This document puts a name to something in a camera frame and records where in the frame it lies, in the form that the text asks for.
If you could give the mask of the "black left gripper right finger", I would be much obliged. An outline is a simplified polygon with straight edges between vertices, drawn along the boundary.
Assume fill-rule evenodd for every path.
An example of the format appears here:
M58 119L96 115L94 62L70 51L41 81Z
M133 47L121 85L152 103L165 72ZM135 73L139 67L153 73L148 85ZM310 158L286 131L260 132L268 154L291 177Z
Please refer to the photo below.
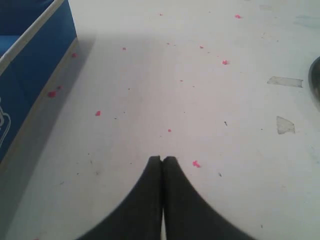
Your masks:
M178 160L162 162L165 234L168 240L251 240L217 213L195 190Z

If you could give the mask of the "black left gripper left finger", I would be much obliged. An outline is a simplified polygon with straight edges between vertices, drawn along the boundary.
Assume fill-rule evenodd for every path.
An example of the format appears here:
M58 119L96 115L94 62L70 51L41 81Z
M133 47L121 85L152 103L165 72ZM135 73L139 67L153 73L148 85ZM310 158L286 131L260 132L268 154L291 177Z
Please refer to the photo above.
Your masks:
M163 172L151 156L125 199L81 240L160 240L163 219Z

